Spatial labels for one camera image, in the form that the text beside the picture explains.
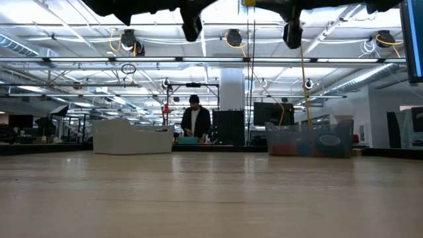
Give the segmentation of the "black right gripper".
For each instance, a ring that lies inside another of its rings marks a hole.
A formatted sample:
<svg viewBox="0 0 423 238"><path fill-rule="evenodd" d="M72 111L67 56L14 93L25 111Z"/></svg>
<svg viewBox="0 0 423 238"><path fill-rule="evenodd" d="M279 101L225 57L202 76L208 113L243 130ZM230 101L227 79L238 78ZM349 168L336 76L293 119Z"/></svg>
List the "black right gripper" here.
<svg viewBox="0 0 423 238"><path fill-rule="evenodd" d="M284 0L256 0L256 7L273 12L291 13L284 20L283 39L289 49L297 49L301 46L303 29L301 27L301 11L321 7L329 7L330 0L288 0L284 7Z"/></svg>

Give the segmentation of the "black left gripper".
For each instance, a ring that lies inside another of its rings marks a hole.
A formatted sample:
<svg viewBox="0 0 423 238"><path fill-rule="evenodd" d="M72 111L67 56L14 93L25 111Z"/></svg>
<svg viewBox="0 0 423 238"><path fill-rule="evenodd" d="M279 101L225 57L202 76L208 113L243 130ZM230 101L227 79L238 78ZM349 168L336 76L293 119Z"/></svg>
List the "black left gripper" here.
<svg viewBox="0 0 423 238"><path fill-rule="evenodd" d="M182 29L188 42L195 42L202 31L201 9L205 9L217 0L135 0L132 10L135 13L156 13L157 11L174 11L180 8L183 20Z"/></svg>

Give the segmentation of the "white square column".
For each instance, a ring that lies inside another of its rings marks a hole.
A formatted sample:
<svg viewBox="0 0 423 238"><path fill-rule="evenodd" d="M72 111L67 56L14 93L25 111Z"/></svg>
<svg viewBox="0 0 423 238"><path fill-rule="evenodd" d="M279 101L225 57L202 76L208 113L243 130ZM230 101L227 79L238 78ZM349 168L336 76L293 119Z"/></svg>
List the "white square column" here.
<svg viewBox="0 0 423 238"><path fill-rule="evenodd" d="M245 76L243 69L221 69L219 94L221 110L243 110L245 108Z"/></svg>

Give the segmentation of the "clear smoky plastic bin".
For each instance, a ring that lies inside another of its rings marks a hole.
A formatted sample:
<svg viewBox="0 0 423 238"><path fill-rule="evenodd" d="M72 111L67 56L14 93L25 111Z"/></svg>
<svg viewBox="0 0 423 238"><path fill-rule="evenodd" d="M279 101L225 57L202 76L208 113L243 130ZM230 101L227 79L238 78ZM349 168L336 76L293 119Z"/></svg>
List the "clear smoky plastic bin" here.
<svg viewBox="0 0 423 238"><path fill-rule="evenodd" d="M311 157L347 159L353 154L353 120L344 120L338 124L312 126L275 126L267 122L265 129L268 154L269 147L274 143L297 146L300 142L313 144L314 153Z"/></svg>

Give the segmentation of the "black cabinet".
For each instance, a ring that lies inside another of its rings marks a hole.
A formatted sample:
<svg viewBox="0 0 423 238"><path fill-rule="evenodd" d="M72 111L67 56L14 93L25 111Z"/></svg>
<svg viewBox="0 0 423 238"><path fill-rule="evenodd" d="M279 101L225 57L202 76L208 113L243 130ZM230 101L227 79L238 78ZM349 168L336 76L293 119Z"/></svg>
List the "black cabinet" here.
<svg viewBox="0 0 423 238"><path fill-rule="evenodd" d="M216 145L245 145L245 111L215 110L212 112L212 136Z"/></svg>

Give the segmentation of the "long white light strip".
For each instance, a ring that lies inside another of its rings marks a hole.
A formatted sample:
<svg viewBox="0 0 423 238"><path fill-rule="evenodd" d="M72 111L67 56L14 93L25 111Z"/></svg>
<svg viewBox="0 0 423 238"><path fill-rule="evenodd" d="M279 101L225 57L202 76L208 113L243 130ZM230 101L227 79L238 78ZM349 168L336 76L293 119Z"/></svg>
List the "long white light strip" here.
<svg viewBox="0 0 423 238"><path fill-rule="evenodd" d="M230 57L119 57L119 58L0 58L0 62L200 62L200 63L405 63L404 58L230 58Z"/></svg>

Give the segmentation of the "black computer monitor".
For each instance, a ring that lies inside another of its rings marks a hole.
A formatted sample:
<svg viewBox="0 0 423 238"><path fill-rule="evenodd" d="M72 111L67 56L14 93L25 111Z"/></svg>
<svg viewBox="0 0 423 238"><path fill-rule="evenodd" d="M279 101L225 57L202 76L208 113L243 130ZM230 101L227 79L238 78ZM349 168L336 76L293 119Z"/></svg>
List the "black computer monitor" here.
<svg viewBox="0 0 423 238"><path fill-rule="evenodd" d="M400 13L408 81L423 83L423 0L403 0Z"/></svg>

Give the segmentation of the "grey plastic bin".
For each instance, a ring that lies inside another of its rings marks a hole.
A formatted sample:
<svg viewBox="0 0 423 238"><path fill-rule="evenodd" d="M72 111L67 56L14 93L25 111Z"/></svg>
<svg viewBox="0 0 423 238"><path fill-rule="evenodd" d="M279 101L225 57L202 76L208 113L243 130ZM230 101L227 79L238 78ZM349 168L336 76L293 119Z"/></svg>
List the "grey plastic bin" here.
<svg viewBox="0 0 423 238"><path fill-rule="evenodd" d="M170 153L173 126L136 126L125 119L96 120L92 125L93 151L106 155Z"/></svg>

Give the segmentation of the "dark standing panel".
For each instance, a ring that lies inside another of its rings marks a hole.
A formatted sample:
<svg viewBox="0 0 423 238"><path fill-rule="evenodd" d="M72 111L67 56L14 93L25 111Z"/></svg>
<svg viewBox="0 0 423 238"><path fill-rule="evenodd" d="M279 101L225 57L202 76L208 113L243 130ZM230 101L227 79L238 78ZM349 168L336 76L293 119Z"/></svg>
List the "dark standing panel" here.
<svg viewBox="0 0 423 238"><path fill-rule="evenodd" d="M394 112L387 112L387 126L389 133L389 146L391 149L401 149L401 131L399 122Z"/></svg>

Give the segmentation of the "black softbox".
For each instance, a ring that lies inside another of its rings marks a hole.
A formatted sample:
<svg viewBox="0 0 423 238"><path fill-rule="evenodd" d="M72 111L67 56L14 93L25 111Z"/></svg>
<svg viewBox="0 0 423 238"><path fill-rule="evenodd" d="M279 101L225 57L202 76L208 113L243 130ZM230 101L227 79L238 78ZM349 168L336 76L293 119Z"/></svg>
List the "black softbox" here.
<svg viewBox="0 0 423 238"><path fill-rule="evenodd" d="M61 105L55 109L53 109L49 115L50 116L59 116L59 117L64 117L67 115L67 111L69 110L69 105L65 104L65 105Z"/></svg>

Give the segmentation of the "black background monitor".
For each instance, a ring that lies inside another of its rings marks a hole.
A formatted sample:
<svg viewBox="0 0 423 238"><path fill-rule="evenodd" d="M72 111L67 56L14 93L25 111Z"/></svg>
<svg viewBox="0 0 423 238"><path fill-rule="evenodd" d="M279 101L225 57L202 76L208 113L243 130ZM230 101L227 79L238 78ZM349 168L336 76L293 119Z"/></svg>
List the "black background monitor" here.
<svg viewBox="0 0 423 238"><path fill-rule="evenodd" d="M413 107L411 112L413 131L423 132L423 107Z"/></svg>
<svg viewBox="0 0 423 238"><path fill-rule="evenodd" d="M12 128L31 128L33 127L33 115L10 114L8 125Z"/></svg>

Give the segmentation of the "black studio umbrella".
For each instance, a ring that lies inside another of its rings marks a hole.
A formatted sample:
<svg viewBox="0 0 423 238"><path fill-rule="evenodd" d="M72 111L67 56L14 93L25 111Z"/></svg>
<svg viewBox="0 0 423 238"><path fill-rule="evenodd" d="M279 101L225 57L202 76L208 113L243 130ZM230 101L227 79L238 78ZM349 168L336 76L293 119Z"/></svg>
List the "black studio umbrella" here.
<svg viewBox="0 0 423 238"><path fill-rule="evenodd" d="M43 117L35 120L38 126L39 136L52 136L56 134L56 126L50 117Z"/></svg>

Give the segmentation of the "black background rig frame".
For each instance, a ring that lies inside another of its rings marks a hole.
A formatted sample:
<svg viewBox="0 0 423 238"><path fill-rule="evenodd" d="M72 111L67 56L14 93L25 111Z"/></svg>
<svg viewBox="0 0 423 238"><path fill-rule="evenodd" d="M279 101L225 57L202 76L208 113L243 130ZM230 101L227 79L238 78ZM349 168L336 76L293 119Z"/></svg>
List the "black background rig frame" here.
<svg viewBox="0 0 423 238"><path fill-rule="evenodd" d="M185 84L177 83L177 84L172 84L171 83L171 85L172 85L172 87L176 86L176 88L173 89L173 93L175 93L178 90L178 88L181 87L181 86L188 87L188 88L206 87L217 98L217 109L219 109L219 85L218 84L207 84L207 83L185 83ZM167 91L167 102L169 102L170 96L171 96L170 92ZM207 137L206 137L205 141L198 138L198 144L207 144Z"/></svg>

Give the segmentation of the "black wall screen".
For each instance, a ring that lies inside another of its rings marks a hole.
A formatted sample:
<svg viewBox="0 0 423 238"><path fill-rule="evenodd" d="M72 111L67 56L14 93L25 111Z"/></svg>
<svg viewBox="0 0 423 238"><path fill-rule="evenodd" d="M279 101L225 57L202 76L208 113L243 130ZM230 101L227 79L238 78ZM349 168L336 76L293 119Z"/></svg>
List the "black wall screen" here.
<svg viewBox="0 0 423 238"><path fill-rule="evenodd" d="M292 104L279 105L271 102L254 103L255 126L264 126L266 122L271 122L275 126L294 125L294 107Z"/></svg>

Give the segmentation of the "black aluminium table frame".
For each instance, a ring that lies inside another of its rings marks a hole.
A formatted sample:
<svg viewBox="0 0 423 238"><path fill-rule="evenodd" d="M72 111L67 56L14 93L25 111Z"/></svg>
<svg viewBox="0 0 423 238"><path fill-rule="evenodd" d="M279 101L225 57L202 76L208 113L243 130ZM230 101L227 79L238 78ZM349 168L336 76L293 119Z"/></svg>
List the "black aluminium table frame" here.
<svg viewBox="0 0 423 238"><path fill-rule="evenodd" d="M89 143L59 144L16 144L1 145L0 156L25 155L33 153L61 153L71 151L92 151ZM265 153L267 147L233 147L226 145L174 145L174 152L222 152L222 153ZM423 150L419 149L378 149L368 147L353 148L353 156L388 157L396 159L413 159L423 161Z"/></svg>

